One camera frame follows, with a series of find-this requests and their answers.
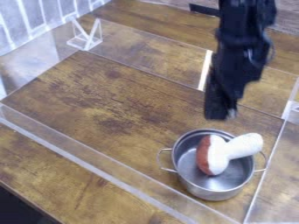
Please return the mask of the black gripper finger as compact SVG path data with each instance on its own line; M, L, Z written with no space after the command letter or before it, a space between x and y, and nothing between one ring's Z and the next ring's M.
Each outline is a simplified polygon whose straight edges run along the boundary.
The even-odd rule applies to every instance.
M240 98L232 95L226 96L226 119L236 119L240 115Z
M205 92L205 118L208 120L228 120L230 118L229 97L214 76L208 79Z

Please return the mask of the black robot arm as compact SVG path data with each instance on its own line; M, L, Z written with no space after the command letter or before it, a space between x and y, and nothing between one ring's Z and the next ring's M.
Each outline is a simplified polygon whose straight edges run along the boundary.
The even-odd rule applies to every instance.
M276 0L220 0L218 50L213 54L205 93L205 117L238 114L246 86L261 79L276 47L266 28L276 23Z

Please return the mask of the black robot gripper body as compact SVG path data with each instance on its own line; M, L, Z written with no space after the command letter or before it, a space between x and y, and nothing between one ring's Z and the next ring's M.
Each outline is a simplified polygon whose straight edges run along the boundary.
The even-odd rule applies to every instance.
M258 30L238 35L217 30L218 51L210 69L210 101L238 102L248 84L260 81L266 64L276 54L268 33Z

